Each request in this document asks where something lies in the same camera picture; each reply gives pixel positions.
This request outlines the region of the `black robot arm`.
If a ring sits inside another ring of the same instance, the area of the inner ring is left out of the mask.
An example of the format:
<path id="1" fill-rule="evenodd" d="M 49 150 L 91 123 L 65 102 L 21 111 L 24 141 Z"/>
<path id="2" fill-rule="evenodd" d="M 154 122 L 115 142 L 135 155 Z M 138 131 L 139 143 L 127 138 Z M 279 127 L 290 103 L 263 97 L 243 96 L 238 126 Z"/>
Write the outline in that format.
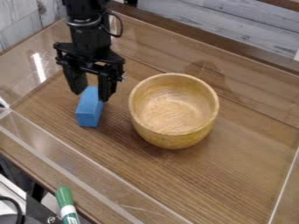
<path id="1" fill-rule="evenodd" d="M 87 74 L 98 76 L 98 98 L 107 102 L 124 78 L 126 59 L 111 49 L 112 38 L 123 32 L 110 30 L 111 0 L 61 0 L 67 11 L 71 42 L 53 44 L 56 63 L 61 66 L 69 90 L 79 95 L 88 86 Z"/>

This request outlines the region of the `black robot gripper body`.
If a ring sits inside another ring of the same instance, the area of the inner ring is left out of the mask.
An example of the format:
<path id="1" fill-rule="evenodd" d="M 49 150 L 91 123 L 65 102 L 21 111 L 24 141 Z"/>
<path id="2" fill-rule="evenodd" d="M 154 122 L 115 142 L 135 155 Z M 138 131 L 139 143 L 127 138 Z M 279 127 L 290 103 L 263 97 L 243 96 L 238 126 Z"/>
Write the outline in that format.
<path id="1" fill-rule="evenodd" d="M 57 42 L 56 63 L 78 73 L 107 74 L 110 81 L 123 80 L 124 58 L 111 49 L 112 38 L 120 38 L 123 32 L 110 30 L 110 19 L 79 21 L 67 19 L 71 42 Z"/>

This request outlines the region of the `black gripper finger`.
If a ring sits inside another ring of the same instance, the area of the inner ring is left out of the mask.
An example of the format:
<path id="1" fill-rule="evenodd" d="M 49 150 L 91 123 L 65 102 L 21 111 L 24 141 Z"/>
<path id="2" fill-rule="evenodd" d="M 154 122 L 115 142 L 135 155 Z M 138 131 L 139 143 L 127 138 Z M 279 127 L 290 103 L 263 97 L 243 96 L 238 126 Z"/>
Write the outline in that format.
<path id="1" fill-rule="evenodd" d="M 99 99 L 107 102 L 118 90 L 118 76 L 115 73 L 102 73 L 98 77 Z"/>
<path id="2" fill-rule="evenodd" d="M 65 64 L 63 66 L 63 72 L 71 92 L 75 95 L 80 95 L 88 86 L 88 78 L 84 67 L 75 64 Z"/>

